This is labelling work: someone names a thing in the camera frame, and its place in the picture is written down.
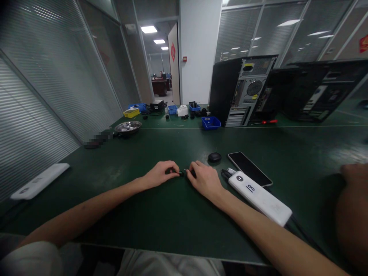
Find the stainless steel bowl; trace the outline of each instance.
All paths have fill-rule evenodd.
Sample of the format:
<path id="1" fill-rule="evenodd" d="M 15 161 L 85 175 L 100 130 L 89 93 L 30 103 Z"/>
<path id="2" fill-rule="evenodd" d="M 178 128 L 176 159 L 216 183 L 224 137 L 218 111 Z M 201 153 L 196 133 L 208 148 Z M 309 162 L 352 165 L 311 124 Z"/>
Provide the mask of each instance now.
<path id="1" fill-rule="evenodd" d="M 137 132 L 142 126 L 141 122 L 132 121 L 124 122 L 115 127 L 115 131 L 123 135 L 130 135 Z"/>

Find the smartphone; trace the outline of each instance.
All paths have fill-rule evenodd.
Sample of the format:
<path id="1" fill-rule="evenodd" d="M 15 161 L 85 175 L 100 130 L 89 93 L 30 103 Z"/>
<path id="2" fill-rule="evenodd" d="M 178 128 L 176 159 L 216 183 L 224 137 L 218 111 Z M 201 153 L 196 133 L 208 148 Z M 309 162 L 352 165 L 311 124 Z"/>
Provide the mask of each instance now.
<path id="1" fill-rule="evenodd" d="M 230 161 L 243 173 L 249 176 L 258 185 L 271 186 L 273 183 L 256 165 L 253 164 L 242 152 L 227 155 Z"/>

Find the blue plastic bin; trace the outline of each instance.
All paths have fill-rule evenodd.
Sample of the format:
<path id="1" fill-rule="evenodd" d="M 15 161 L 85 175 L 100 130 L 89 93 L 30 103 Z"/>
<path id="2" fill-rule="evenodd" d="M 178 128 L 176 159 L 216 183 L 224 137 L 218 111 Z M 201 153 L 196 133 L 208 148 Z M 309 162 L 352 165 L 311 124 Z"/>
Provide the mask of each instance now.
<path id="1" fill-rule="evenodd" d="M 199 104 L 197 104 L 198 107 L 192 107 L 191 105 L 189 105 L 189 110 L 190 112 L 194 112 L 194 111 L 200 111 L 202 108 L 200 107 Z"/>
<path id="2" fill-rule="evenodd" d="M 202 125 L 204 130 L 218 129 L 221 126 L 221 122 L 216 117 L 203 117 Z"/>
<path id="3" fill-rule="evenodd" d="M 135 107 L 135 108 L 139 108 L 140 112 L 145 112 L 147 111 L 146 109 L 146 104 L 145 103 L 136 103 L 134 105 L 128 105 L 128 109 L 130 109 L 131 107 Z"/>
<path id="4" fill-rule="evenodd" d="M 175 115 L 176 114 L 176 110 L 177 110 L 177 106 L 176 105 L 169 105 L 168 106 L 168 110 L 169 110 L 169 114 L 170 115 Z"/>

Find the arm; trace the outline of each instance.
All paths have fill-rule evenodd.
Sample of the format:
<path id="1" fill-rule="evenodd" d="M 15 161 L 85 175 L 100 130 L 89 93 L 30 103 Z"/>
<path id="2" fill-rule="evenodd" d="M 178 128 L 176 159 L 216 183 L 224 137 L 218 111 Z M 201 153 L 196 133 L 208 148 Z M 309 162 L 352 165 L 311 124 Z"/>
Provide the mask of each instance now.
<path id="1" fill-rule="evenodd" d="M 176 172 L 165 174 L 169 168 L 174 168 Z M 178 172 L 179 167 L 174 161 L 159 162 L 145 176 L 95 196 L 44 223 L 30 233 L 17 248 L 36 241 L 48 241 L 60 247 L 79 236 L 128 198 L 179 176 Z"/>
<path id="2" fill-rule="evenodd" d="M 189 169 L 197 175 L 194 178 L 187 170 L 192 185 L 229 215 L 282 275 L 347 275 L 298 237 L 225 190 L 214 168 L 196 161 Z"/>
<path id="3" fill-rule="evenodd" d="M 336 231 L 340 247 L 349 261 L 368 275 L 368 164 L 341 167 L 346 187 L 336 205 Z"/>

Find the red screwdriver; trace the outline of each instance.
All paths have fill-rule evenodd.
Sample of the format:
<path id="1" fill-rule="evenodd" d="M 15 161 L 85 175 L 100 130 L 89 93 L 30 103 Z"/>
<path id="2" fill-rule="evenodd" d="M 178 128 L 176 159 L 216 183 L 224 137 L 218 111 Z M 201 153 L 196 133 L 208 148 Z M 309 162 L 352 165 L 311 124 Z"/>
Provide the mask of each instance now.
<path id="1" fill-rule="evenodd" d="M 258 125 L 258 124 L 265 125 L 265 124 L 269 124 L 269 123 L 277 123 L 277 120 L 262 121 L 261 123 L 254 123 L 254 124 L 251 124 L 251 125 Z"/>

